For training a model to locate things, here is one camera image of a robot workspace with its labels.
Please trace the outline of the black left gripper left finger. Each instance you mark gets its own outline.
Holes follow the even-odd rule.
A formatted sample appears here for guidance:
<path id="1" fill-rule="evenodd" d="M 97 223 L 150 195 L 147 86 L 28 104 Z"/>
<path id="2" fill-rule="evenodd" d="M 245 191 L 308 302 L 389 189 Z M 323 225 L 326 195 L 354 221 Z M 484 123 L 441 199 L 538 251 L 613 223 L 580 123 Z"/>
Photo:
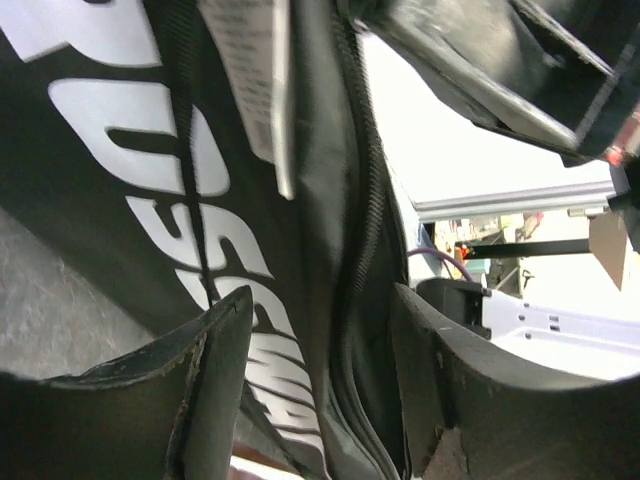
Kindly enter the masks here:
<path id="1" fill-rule="evenodd" d="M 1 377 L 5 479 L 222 479 L 252 328 L 242 286 L 80 376 Z"/>

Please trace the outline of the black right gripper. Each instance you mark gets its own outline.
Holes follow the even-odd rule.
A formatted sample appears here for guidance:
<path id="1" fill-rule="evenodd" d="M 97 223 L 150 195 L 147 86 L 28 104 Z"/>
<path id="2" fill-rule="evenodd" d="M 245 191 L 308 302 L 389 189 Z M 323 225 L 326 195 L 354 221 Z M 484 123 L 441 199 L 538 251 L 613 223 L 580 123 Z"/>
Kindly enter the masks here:
<path id="1" fill-rule="evenodd" d="M 635 1 L 343 1 L 339 10 L 479 128 L 572 166 L 615 165 L 634 151 Z"/>

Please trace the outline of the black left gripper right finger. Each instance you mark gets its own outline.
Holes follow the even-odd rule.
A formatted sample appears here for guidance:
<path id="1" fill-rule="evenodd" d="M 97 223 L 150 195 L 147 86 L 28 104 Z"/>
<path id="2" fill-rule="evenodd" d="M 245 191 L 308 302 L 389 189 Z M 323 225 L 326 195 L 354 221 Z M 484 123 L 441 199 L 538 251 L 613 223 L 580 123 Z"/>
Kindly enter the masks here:
<path id="1" fill-rule="evenodd" d="M 467 479 L 636 479 L 639 380 L 588 379 L 513 355 L 404 285 L 391 331 L 415 473 L 447 443 Z"/>

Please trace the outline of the black Crossway racket bag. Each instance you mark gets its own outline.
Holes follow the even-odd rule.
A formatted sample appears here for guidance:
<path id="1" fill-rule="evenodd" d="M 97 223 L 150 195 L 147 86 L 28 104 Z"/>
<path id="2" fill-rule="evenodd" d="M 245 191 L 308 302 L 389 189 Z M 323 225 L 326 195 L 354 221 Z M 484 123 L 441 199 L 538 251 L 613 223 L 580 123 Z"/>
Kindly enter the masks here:
<path id="1" fill-rule="evenodd" d="M 335 2 L 3 2 L 1 208 L 153 341 L 248 287 L 237 416 L 306 478 L 410 477 L 404 235 Z"/>

